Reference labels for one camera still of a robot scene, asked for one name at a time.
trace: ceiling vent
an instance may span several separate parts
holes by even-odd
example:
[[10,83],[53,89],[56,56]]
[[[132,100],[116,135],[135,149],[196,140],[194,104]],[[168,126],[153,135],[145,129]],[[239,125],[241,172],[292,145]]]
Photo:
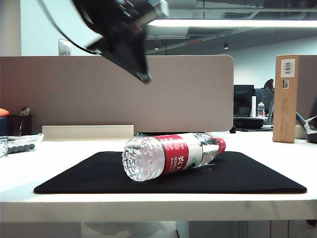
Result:
[[223,19],[227,19],[227,20],[235,20],[235,19],[239,19],[242,17],[248,17],[250,16],[250,14],[243,14],[243,13],[226,13],[223,16]]

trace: plastic container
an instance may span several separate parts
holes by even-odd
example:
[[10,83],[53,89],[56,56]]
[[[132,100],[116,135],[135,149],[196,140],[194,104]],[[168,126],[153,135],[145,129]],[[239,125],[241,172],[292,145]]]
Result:
[[263,102],[260,102],[258,104],[258,117],[265,117],[265,107]]
[[43,134],[9,136],[8,154],[36,150],[43,137]]
[[221,138],[204,133],[134,137],[122,152],[123,168],[135,181],[208,164],[225,150]]

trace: wall outlet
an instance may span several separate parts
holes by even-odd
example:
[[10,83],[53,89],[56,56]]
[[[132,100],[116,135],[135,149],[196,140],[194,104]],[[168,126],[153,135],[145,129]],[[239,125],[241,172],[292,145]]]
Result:
[[71,42],[63,39],[58,40],[58,55],[70,56],[71,55]]

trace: plastic water bottle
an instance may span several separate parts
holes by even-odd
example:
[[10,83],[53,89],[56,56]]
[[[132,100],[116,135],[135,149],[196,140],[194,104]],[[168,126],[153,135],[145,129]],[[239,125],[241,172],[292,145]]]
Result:
[[258,104],[258,117],[263,118],[265,116],[265,108],[264,108],[264,103],[260,102]]
[[122,152],[123,168],[135,181],[208,164],[225,150],[221,138],[204,133],[133,137]]

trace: white desk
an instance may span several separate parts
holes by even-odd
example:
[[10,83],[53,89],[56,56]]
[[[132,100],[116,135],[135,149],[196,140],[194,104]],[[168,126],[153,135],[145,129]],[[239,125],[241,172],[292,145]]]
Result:
[[272,132],[220,133],[242,152],[307,187],[305,194],[34,194],[37,185],[125,141],[42,142],[0,158],[1,222],[317,219],[317,145],[272,142]]

